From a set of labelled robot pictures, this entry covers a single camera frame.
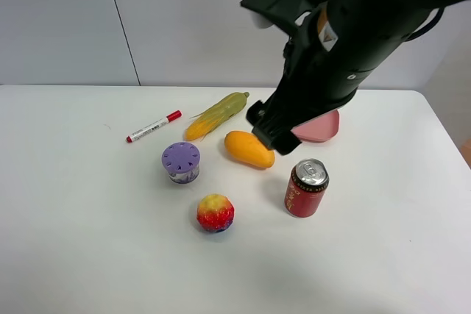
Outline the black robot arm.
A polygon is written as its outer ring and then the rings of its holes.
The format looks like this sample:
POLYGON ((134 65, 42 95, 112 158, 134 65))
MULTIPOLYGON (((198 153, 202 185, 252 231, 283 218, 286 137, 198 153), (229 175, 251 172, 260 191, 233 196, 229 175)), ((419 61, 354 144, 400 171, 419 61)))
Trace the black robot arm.
POLYGON ((247 111, 253 134, 266 148, 289 154, 300 144, 294 127, 344 106, 393 51, 462 1, 242 0, 288 35, 276 91, 247 111))

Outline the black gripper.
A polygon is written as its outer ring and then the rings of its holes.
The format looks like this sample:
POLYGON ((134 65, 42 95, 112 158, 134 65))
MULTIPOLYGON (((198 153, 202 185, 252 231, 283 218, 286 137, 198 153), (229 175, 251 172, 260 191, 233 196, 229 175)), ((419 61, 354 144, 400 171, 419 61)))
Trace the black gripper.
POLYGON ((255 102, 246 118, 252 133, 268 149, 286 156, 301 140, 292 129, 345 105, 358 86, 348 85, 318 37, 298 31, 283 50, 283 75, 266 101, 255 102))

